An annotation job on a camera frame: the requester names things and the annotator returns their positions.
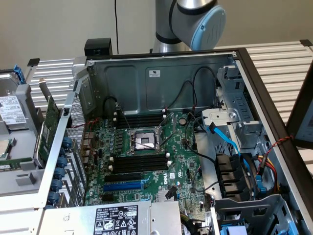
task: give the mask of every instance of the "motherboard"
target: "motherboard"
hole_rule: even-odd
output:
[[[186,146],[186,142],[193,143],[192,128],[187,128],[185,138],[187,114],[168,116],[159,127],[119,129],[108,120],[92,127],[95,141],[89,139],[88,145],[96,155],[89,157],[86,167],[85,206],[177,200],[182,213],[205,218],[204,193],[195,192],[191,184],[200,161]],[[201,174],[195,185],[203,188]]]

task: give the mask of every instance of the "blue pcie slot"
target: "blue pcie slot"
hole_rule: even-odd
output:
[[[141,181],[135,181],[120,184],[103,185],[104,192],[132,189],[143,189],[143,183]]]

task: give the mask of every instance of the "barcode label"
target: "barcode label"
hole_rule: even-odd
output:
[[[19,100],[15,95],[0,97],[0,116],[7,125],[26,123]]]

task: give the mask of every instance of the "power supply label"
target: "power supply label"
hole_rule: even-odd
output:
[[[94,235],[137,235],[138,205],[98,208]]]
[[[15,95],[0,97],[0,115],[7,125],[26,123],[19,100]]]

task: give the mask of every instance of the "white wall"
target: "white wall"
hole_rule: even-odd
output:
[[[219,46],[313,40],[312,0],[220,0],[227,24]],[[154,0],[117,0],[120,53],[144,53],[155,37]],[[111,37],[113,0],[1,0],[0,69],[30,58],[84,54],[88,38]]]

